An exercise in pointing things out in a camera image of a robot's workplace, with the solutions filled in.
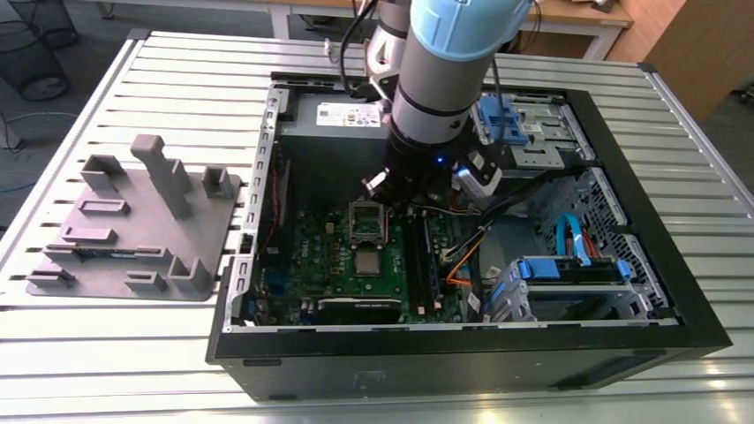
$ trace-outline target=slotted aluminum surface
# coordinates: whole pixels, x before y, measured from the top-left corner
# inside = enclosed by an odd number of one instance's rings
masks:
[[[360,73],[361,54],[346,52],[350,74]],[[18,276],[39,262],[35,249],[73,206],[89,155],[116,155],[136,167],[128,143],[157,133],[165,156],[186,170],[221,163],[246,179],[269,73],[334,72],[314,42],[152,33],[125,43],[0,241],[0,420],[751,422],[754,221],[737,180],[703,135],[688,136],[681,110],[635,65],[543,57],[500,57],[497,65],[504,84],[591,92],[732,347],[591,392],[254,405],[204,362],[214,297],[165,303],[27,296]],[[236,238],[228,232],[228,249]]]

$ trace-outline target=blue robot arm cap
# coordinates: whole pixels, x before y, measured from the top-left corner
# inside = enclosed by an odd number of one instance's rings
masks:
[[[410,29],[432,54],[453,62],[487,56],[516,35],[533,0],[413,0]]]

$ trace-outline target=white sticker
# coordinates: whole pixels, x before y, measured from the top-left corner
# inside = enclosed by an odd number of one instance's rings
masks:
[[[523,131],[527,133],[541,133],[541,127],[539,124],[523,124]]]
[[[481,302],[473,293],[468,294],[468,305],[473,308],[476,312],[479,312],[479,307],[481,306]]]
[[[378,106],[372,103],[320,103],[316,125],[378,128]]]

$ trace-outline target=power supply label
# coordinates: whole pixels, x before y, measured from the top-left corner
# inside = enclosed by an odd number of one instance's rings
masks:
[[[378,106],[368,103],[320,103],[316,125],[378,128]]]

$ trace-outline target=metal frame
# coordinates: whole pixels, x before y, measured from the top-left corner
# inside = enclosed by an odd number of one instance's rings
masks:
[[[668,103],[669,109],[672,113],[677,117],[679,123],[691,134],[691,139],[696,142],[699,146],[699,151],[707,157],[708,161],[711,162],[712,166],[717,169],[717,171],[725,176],[721,179],[723,184],[729,185],[731,189],[735,191],[736,200],[743,203],[748,211],[748,218],[754,217],[754,196],[751,192],[743,185],[740,178],[732,172],[729,165],[725,163],[721,155],[719,154],[717,149],[708,141],[707,135],[701,132],[696,121],[691,117],[691,115],[683,109],[680,105],[680,101],[677,97],[669,91],[668,85],[665,84],[664,80],[655,72],[644,72],[647,74],[647,80],[651,83],[652,87],[657,90],[659,94],[661,95],[661,99]]]

